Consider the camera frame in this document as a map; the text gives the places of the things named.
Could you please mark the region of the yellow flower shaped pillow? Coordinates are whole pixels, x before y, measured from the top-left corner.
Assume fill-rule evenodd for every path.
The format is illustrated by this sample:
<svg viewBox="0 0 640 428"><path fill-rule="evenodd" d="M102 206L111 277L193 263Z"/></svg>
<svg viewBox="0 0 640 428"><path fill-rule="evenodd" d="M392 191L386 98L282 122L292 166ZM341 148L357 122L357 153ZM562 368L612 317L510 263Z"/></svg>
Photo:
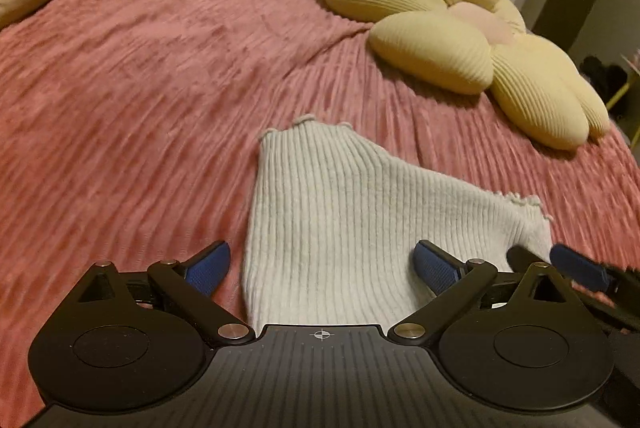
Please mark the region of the yellow flower shaped pillow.
<svg viewBox="0 0 640 428"><path fill-rule="evenodd" d="M372 28L371 50L416 79L461 95L489 92L524 134L574 151L608 134L605 103L568 55L530 33L510 0L326 0Z"/></svg>

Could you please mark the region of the flower bouquet on table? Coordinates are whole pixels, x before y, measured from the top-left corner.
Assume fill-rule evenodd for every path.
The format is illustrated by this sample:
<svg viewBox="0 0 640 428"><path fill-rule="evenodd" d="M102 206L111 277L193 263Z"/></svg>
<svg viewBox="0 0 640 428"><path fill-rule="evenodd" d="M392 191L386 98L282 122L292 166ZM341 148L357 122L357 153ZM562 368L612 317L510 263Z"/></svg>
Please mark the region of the flower bouquet on table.
<svg viewBox="0 0 640 428"><path fill-rule="evenodd" d="M637 75L640 76L640 50L637 50L631 58L625 55L620 56L624 63Z"/></svg>

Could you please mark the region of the yellow legged side table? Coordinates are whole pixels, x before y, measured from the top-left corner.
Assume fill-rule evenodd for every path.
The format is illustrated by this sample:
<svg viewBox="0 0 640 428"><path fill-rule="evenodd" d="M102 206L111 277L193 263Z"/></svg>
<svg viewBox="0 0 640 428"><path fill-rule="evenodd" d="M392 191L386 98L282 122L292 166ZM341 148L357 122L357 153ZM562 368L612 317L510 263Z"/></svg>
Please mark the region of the yellow legged side table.
<svg viewBox="0 0 640 428"><path fill-rule="evenodd" d="M606 103L608 114L615 122L634 117L639 108L639 81L625 83Z"/></svg>

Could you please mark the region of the white knit sweater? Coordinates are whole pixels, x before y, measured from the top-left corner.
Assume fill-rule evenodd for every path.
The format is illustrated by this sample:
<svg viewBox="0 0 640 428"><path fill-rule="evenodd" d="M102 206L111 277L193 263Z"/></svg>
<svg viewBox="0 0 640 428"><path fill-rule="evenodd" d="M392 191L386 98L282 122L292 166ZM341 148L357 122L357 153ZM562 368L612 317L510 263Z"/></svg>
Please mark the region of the white knit sweater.
<svg viewBox="0 0 640 428"><path fill-rule="evenodd" d="M346 123L269 130L243 260L248 322L388 328L432 299L410 261L420 240L506 270L513 246L548 255L550 219L535 196L410 165Z"/></svg>

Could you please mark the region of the dark object on table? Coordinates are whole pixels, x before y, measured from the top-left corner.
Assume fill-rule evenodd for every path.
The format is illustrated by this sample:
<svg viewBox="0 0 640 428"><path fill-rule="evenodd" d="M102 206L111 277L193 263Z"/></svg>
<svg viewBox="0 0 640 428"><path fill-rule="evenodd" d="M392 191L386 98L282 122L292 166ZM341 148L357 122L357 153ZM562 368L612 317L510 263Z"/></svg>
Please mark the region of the dark object on table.
<svg viewBox="0 0 640 428"><path fill-rule="evenodd" d="M596 56L586 56L579 71L588 79L603 102L608 102L628 81L628 74L615 64L604 65Z"/></svg>

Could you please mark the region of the pink ribbed bed blanket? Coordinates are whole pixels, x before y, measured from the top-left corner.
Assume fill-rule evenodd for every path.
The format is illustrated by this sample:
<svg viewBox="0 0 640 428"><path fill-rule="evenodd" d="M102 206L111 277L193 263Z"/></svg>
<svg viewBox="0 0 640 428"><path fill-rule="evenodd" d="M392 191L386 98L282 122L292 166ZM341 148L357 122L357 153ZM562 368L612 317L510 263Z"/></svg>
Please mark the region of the pink ribbed bed blanket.
<svg viewBox="0 0 640 428"><path fill-rule="evenodd" d="M1 33L1 422L41 408L27 353L96 260L142 271L218 239L240 265L258 140L311 115L494 192L552 237L639 262L639 169L620 133L565 156L487 96L378 62L322 0L53 0Z"/></svg>

